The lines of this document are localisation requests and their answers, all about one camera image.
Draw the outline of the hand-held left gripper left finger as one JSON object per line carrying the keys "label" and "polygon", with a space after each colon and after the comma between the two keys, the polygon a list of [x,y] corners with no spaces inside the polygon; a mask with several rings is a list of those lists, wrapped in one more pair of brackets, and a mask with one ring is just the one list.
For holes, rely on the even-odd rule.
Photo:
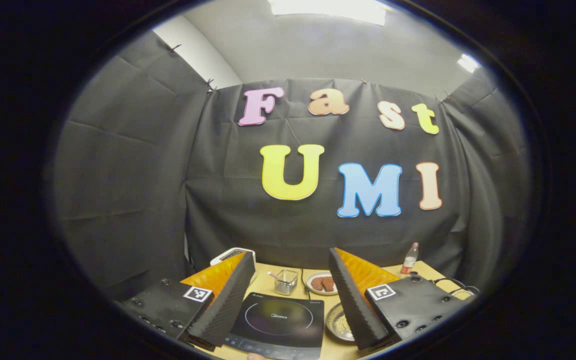
{"label": "hand-held left gripper left finger", "polygon": [[238,251],[181,281],[162,279],[121,305],[163,335],[213,351],[226,342],[255,273],[253,252]]}

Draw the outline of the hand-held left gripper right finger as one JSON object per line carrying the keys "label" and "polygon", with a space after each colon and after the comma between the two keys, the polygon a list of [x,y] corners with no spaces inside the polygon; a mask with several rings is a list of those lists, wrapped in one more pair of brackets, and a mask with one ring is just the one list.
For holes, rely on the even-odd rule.
{"label": "hand-held left gripper right finger", "polygon": [[329,249],[328,266],[359,350],[416,338],[474,299],[457,297],[421,275],[398,278],[336,247]]}

